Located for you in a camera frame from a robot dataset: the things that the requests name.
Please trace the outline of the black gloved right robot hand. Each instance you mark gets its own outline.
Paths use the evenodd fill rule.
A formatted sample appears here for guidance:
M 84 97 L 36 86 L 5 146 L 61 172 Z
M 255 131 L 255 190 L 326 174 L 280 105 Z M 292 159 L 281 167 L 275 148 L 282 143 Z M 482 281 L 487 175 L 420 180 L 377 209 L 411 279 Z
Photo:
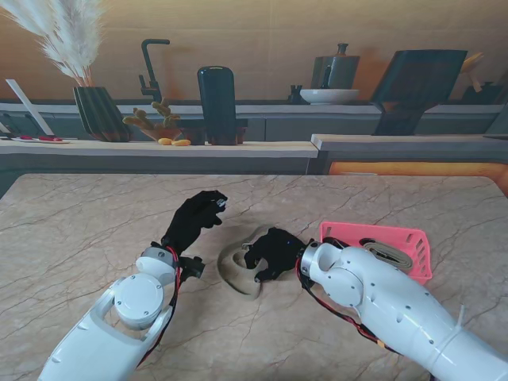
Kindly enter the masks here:
M 267 262 L 267 267 L 258 271 L 254 278 L 256 283 L 262 283 L 275 280 L 294 268 L 298 254 L 305 247 L 306 244 L 286 230 L 271 227 L 250 245 L 244 261 L 247 269 L 254 269 L 261 260 Z

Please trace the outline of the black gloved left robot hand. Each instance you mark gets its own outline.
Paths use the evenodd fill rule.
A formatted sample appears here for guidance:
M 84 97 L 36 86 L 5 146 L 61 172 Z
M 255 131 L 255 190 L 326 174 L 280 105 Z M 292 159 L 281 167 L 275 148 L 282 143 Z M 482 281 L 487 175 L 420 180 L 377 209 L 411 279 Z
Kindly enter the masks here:
M 161 238 L 161 245 L 181 255 L 198 239 L 203 229 L 222 224 L 218 214 L 225 211 L 227 200 L 218 190 L 203 190 L 188 198 L 175 211 L 166 233 Z

